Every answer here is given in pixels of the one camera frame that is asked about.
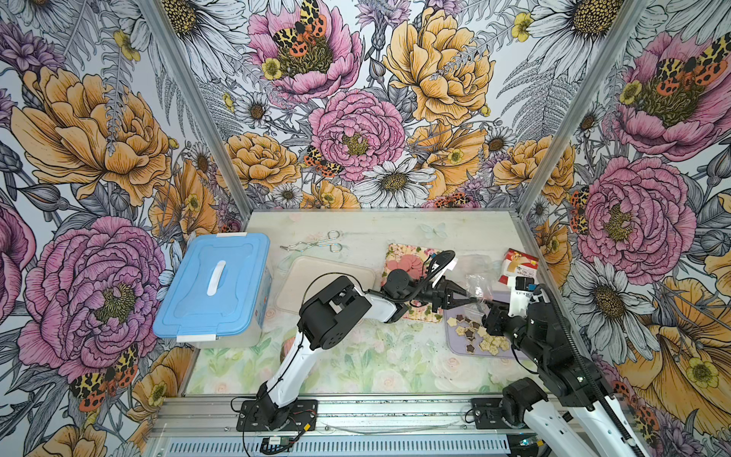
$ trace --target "plastic tray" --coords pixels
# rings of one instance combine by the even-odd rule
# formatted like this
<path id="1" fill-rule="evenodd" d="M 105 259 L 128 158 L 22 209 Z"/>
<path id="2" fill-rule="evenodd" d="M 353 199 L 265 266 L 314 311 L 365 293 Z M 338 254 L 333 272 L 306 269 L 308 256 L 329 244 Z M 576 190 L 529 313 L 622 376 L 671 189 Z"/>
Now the plastic tray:
<path id="1" fill-rule="evenodd" d="M 292 263 L 292 267 L 284 279 L 284 284 L 279 295 L 277 295 L 274 306 L 282 311 L 298 314 L 302 306 L 302 294 L 305 293 L 307 286 L 323 273 L 352 274 L 366 289 L 372 288 L 376 283 L 376 273 L 370 268 L 302 256 L 295 259 Z M 306 299 L 318 293 L 329 283 L 335 281 L 337 277 L 337 274 L 331 274 L 315 281 L 307 292 Z"/>

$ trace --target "floral tablecloth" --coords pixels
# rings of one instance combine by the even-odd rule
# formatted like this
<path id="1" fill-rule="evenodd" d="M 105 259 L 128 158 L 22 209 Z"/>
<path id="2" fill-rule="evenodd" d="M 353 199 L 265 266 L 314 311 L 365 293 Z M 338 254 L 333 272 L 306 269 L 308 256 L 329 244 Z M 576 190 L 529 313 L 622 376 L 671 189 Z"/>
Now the floral tablecloth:
<path id="1" fill-rule="evenodd" d="M 505 212 L 456 211 L 447 217 L 434 211 L 254 212 L 247 230 L 271 238 L 273 282 L 264 333 L 254 347 L 200 351 L 187 395 L 255 393 L 274 374 L 280 364 L 281 344 L 295 335 L 299 316 L 279 311 L 272 303 L 292 262 L 303 255 L 279 246 L 323 238 L 332 229 L 343 233 L 342 252 L 320 248 L 304 255 L 365 266 L 377 272 L 377 277 L 390 243 L 454 249 L 458 257 L 482 254 L 494 260 L 508 248 L 522 249 Z M 386 325 L 362 321 L 340 344 L 320 356 L 301 392 L 484 393 L 500 391 L 506 384 L 530 376 L 515 360 L 456 355 L 447 346 L 446 332 L 444 322 L 402 319 Z M 534 368 L 527 362 L 526 366 Z"/>

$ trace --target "black cable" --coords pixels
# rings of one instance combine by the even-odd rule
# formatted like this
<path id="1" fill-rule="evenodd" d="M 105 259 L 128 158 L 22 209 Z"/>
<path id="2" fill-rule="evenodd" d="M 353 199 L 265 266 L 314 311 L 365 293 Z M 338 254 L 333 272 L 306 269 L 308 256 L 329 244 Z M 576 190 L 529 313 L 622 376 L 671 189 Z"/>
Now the black cable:
<path id="1" fill-rule="evenodd" d="M 510 349 L 512 349 L 512 356 L 515 357 L 515 361 L 518 362 L 518 365 L 520 365 L 524 370 L 526 370 L 530 374 L 538 374 L 538 371 L 529 370 L 526 368 L 525 365 L 523 365 L 520 360 L 518 360 L 518 354 L 515 353 L 515 346 L 512 344 L 510 345 Z"/>
<path id="2" fill-rule="evenodd" d="M 612 409 L 611 406 L 609 406 L 609 403 L 607 403 L 607 400 L 602 395 L 602 391 L 599 389 L 598 384 L 596 383 L 596 380 L 592 376 L 589 375 L 588 369 L 586 368 L 586 364 L 584 363 L 584 357 L 579 352 L 579 348 L 576 346 L 576 342 L 574 341 L 574 337 L 571 334 L 571 325 L 566 321 L 566 317 L 564 316 L 564 313 L 561 312 L 561 308 L 558 306 L 558 302 L 556 301 L 556 297 L 553 295 L 553 292 L 551 292 L 547 287 L 541 287 L 540 284 L 536 286 L 536 289 L 534 293 L 539 293 L 541 290 L 543 290 L 546 295 L 548 295 L 548 300 L 550 301 L 551 306 L 553 307 L 553 312 L 556 314 L 556 317 L 558 318 L 558 323 L 561 324 L 561 329 L 564 331 L 564 334 L 566 335 L 566 340 L 569 343 L 569 347 L 571 348 L 571 352 L 574 356 L 574 359 L 576 359 L 577 363 L 579 364 L 579 368 L 581 372 L 584 375 L 584 379 L 586 379 L 589 383 L 589 387 L 591 387 L 591 390 L 594 392 L 594 395 L 598 398 L 599 404 L 602 405 L 602 408 L 604 411 L 606 411 L 609 418 L 614 423 L 614 426 L 619 430 L 620 434 L 622 435 L 622 439 L 627 443 L 627 445 L 632 449 L 632 452 L 635 453 L 637 457 L 644 457 L 645 454 L 640 450 L 638 445 L 630 445 L 628 443 L 629 440 L 632 439 L 632 435 L 629 434 L 626 428 L 624 428 L 624 424 L 622 424 L 622 421 L 617 417 L 617 414 L 614 413 L 614 409 Z"/>

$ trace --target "plastic storage box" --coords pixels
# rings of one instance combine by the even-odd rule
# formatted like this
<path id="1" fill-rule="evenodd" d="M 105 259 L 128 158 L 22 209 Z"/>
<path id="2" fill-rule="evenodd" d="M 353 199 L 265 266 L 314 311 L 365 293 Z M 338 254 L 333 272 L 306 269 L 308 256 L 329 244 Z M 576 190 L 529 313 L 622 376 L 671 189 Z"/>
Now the plastic storage box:
<path id="1" fill-rule="evenodd" d="M 271 275 L 269 237 L 219 233 L 196 237 L 153 324 L 161 338 L 200 349 L 259 342 Z"/>

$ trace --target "mounting plate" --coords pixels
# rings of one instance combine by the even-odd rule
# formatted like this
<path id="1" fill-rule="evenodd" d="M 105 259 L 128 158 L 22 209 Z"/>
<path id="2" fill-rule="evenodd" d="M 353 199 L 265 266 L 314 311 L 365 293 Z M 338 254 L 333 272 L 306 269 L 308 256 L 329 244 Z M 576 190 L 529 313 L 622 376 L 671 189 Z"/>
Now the mounting plate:
<path id="1" fill-rule="evenodd" d="M 274 431 L 270 430 L 266 425 L 257 420 L 257 410 L 259 409 L 259 405 L 255 407 L 254 414 L 248 420 L 246 419 L 246 416 L 248 415 L 249 410 L 254 406 L 254 403 L 256 403 L 256 400 L 247 400 L 241 404 L 241 410 L 239 411 L 238 420 L 236 421 L 236 431 L 243 431 L 244 421 L 246 421 L 246 431 Z M 276 429 L 276 431 L 299 432 L 307 424 L 310 425 L 308 431 L 314 430 L 315 423 L 317 421 L 317 400 L 295 400 L 291 406 L 289 415 L 295 420 L 292 421 L 292 418 L 287 419 L 284 425 Z"/>

